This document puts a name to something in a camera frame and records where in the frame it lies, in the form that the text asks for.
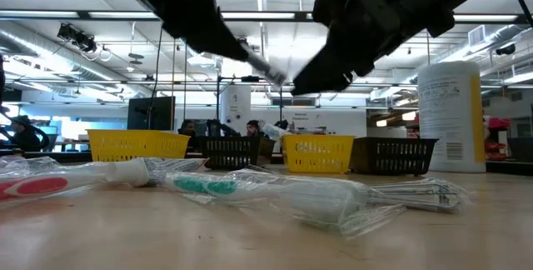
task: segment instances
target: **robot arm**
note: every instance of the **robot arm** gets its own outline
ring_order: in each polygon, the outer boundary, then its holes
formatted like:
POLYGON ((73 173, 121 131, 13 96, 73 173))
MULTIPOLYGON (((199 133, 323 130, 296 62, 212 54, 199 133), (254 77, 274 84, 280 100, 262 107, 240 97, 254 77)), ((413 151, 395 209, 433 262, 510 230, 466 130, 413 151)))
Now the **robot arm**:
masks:
MULTIPOLYGON (((215 0, 139 0, 175 38, 198 52, 249 62, 280 84, 285 76, 242 47, 222 21, 215 0)), ((375 60, 427 29, 432 37, 454 27, 453 9, 467 0, 316 0, 313 19, 329 27, 325 47, 294 79, 293 95, 342 91, 353 72, 366 76, 375 60)))
POLYGON ((138 0, 163 21, 163 28, 174 38, 184 38, 199 53, 215 53, 248 62, 276 84, 286 80, 246 46, 242 46, 222 21, 216 0, 138 0))
POLYGON ((326 45, 294 79, 292 94, 344 90, 352 72, 366 76, 377 59, 421 30, 436 38, 453 28, 453 9, 465 1, 316 0, 312 15, 329 27, 326 45))

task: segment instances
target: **security camera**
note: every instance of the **security camera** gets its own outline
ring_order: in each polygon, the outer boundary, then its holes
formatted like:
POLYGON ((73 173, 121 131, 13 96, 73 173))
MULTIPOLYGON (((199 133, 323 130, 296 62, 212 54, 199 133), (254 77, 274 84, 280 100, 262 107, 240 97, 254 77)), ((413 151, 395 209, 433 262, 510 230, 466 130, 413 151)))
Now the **security camera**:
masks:
POLYGON ((496 55, 499 55, 499 56, 500 55, 511 55, 515 53, 515 51, 516 51, 515 44, 511 44, 509 46, 496 49, 496 55))

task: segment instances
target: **table surface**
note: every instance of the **table surface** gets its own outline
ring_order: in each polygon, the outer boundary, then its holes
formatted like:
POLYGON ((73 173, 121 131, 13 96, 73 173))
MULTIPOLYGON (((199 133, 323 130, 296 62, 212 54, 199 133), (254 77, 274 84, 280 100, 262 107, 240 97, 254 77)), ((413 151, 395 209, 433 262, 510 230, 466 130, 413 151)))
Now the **table surface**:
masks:
MULTIPOLYGON (((0 265, 22 269, 532 269, 533 178, 430 173, 472 191, 459 214, 406 211, 347 242, 296 220, 101 187, 0 211, 0 265)), ((413 177, 350 176, 364 183, 413 177)))

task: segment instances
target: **white canister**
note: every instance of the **white canister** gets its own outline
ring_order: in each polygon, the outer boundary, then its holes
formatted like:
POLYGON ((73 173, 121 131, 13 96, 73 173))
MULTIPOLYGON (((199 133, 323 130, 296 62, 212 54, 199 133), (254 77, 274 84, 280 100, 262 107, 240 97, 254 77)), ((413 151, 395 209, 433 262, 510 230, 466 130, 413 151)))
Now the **white canister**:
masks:
POLYGON ((485 146, 480 68, 474 62, 441 62, 418 74, 421 138, 439 141, 430 170, 484 173, 485 146))

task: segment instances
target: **red object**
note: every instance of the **red object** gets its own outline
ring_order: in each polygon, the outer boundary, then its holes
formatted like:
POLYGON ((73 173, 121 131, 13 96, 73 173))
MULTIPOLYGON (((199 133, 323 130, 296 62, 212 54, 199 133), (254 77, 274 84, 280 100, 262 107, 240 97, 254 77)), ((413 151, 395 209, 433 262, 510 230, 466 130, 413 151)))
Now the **red object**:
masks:
POLYGON ((3 190, 11 187, 12 185, 14 185, 15 183, 18 183, 20 181, 21 180, 16 180, 16 181, 12 181, 12 182, 0 182, 0 201, 16 198, 16 196, 4 193, 3 190))
POLYGON ((509 118, 490 117, 487 128, 489 129, 509 129, 511 120, 509 118))
POLYGON ((17 193, 28 195, 28 194, 39 194, 39 193, 49 193, 55 192, 63 189, 68 185, 68 181, 65 178, 52 177, 44 178, 33 182, 24 183, 17 189, 17 193))

